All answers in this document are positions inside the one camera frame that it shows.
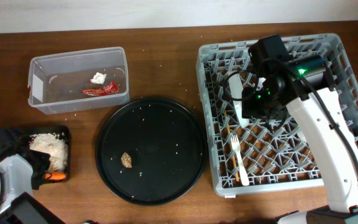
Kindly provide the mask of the grey plate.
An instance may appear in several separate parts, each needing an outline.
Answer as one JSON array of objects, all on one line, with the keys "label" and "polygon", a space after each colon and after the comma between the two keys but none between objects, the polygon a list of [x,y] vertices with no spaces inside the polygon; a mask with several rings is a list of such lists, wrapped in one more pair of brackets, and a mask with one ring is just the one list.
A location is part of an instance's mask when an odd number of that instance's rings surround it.
[{"label": "grey plate", "polygon": [[[241,78],[238,74],[233,75],[229,80],[229,89],[231,92],[231,96],[233,98],[242,98],[242,82]],[[239,126],[241,128],[246,128],[250,121],[247,118],[242,117],[242,101],[233,101],[234,109],[236,111],[236,116],[239,122]]]}]

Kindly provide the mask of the rice pile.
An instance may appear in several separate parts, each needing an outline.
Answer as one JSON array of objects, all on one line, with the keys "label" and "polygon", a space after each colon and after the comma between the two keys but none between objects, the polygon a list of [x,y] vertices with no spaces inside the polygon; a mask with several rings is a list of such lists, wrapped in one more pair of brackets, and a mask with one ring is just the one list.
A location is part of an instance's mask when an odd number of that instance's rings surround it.
[{"label": "rice pile", "polygon": [[54,133],[31,135],[30,150],[50,155],[50,172],[63,172],[67,168],[68,145],[59,137]]}]

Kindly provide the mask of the wooden chopstick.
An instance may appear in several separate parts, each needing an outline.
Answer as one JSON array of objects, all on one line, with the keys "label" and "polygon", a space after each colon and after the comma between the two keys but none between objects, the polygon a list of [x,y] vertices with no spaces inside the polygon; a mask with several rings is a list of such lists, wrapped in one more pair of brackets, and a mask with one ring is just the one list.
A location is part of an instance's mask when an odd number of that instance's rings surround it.
[{"label": "wooden chopstick", "polygon": [[[224,111],[224,115],[225,115],[225,118],[228,118],[226,110]],[[230,134],[230,133],[231,133],[231,130],[230,130],[229,124],[226,125],[226,129],[227,129],[227,133]],[[233,148],[232,148],[232,144],[231,144],[231,143],[230,143],[230,147],[231,147],[231,151],[233,151],[233,156],[232,156],[233,168],[236,169],[236,168],[237,168],[236,155],[235,155],[235,153],[234,153],[234,150],[233,150]],[[236,178],[236,182],[239,182],[239,174],[238,174],[238,171],[236,171],[234,175],[235,175],[235,178]]]}]

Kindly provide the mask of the orange carrot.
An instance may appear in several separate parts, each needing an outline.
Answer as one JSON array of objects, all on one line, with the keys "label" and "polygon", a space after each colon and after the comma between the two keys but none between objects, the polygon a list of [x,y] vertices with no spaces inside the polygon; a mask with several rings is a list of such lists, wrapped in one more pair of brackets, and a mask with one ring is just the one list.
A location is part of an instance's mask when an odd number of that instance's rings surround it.
[{"label": "orange carrot", "polygon": [[65,180],[67,175],[63,172],[48,172],[46,173],[44,179],[52,180],[52,181],[63,181]]}]

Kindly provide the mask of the white plastic fork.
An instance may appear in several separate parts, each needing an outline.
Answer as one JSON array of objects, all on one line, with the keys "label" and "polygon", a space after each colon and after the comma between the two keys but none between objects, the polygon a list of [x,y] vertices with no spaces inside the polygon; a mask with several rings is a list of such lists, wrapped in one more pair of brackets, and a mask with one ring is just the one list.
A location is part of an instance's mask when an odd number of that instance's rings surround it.
[{"label": "white plastic fork", "polygon": [[236,155],[237,166],[239,168],[240,182],[243,186],[249,186],[249,178],[241,156],[241,145],[239,142],[239,138],[235,134],[231,137],[231,147]]}]

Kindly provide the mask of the white tissue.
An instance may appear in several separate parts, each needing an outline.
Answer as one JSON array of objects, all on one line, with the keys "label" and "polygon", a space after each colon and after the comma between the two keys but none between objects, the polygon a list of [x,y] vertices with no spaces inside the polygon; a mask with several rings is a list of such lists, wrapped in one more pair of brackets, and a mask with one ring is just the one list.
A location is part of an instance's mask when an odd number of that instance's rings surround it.
[{"label": "white tissue", "polygon": [[106,74],[96,72],[93,78],[90,80],[91,83],[102,85],[105,82]]}]

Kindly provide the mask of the brown nut shell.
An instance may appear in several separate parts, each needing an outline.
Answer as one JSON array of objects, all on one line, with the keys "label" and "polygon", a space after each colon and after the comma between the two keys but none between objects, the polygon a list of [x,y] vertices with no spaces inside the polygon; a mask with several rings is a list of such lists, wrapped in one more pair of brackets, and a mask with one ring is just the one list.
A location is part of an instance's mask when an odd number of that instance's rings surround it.
[{"label": "brown nut shell", "polygon": [[132,158],[127,152],[122,154],[121,163],[125,168],[132,168]]}]

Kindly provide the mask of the red snack wrapper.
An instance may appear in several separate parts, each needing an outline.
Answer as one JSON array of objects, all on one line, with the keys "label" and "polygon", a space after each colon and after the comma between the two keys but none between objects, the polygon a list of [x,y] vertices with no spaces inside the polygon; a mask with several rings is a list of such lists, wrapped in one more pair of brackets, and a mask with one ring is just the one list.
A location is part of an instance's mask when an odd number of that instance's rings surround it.
[{"label": "red snack wrapper", "polygon": [[115,82],[111,82],[110,84],[97,89],[90,90],[82,90],[82,93],[88,96],[106,96],[113,95],[119,93],[119,87],[115,84]]}]

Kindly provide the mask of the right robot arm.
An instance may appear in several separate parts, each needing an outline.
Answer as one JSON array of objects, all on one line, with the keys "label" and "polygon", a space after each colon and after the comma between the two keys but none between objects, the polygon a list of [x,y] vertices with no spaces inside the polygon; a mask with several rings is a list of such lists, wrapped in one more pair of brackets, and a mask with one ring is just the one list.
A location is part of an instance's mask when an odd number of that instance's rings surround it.
[{"label": "right robot arm", "polygon": [[242,94],[242,117],[269,120],[290,115],[317,163],[328,204],[293,212],[277,223],[358,223],[358,147],[340,107],[333,75],[322,56],[292,59],[272,35],[248,53],[256,83]]}]

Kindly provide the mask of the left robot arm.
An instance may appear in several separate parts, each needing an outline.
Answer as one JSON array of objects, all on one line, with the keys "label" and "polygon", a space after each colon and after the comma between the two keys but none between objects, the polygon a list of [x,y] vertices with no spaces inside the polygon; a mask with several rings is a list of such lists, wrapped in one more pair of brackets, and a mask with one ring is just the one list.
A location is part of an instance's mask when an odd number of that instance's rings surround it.
[{"label": "left robot arm", "polygon": [[68,156],[62,133],[0,129],[0,223],[61,223],[34,191],[67,179]]}]

